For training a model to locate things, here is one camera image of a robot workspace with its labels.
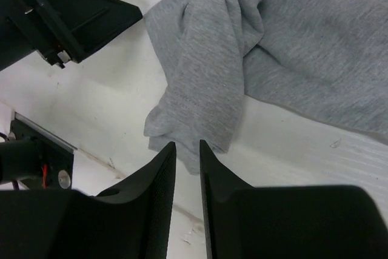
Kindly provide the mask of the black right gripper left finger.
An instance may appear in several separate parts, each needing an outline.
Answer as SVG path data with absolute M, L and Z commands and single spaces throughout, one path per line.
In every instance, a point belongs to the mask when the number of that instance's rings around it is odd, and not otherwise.
M 2 258 L 165 258 L 176 146 L 88 196 L 77 190 L 3 190 Z

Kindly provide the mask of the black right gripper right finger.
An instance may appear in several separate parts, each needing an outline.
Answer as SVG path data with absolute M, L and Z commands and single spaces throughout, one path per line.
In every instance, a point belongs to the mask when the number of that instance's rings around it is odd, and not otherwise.
M 387 226 L 351 185 L 253 187 L 199 144 L 208 258 L 386 258 Z

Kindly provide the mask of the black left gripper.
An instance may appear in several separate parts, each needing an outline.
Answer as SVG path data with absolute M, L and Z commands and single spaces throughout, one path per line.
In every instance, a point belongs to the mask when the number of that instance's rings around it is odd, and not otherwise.
M 60 68 L 82 62 L 140 20 L 121 0 L 1 0 L 1 69 L 33 52 Z

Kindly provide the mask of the grey tank top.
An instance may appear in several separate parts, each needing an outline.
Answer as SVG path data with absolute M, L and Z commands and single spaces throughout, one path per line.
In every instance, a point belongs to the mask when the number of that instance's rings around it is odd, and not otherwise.
M 387 0 L 161 0 L 144 16 L 167 80 L 149 148 L 226 153 L 245 96 L 321 123 L 387 134 Z

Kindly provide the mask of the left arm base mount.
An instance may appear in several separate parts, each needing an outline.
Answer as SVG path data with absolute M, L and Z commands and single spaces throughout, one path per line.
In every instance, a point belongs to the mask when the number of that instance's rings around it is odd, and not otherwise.
M 15 113 L 9 134 L 1 133 L 1 184 L 26 189 L 71 189 L 76 148 Z

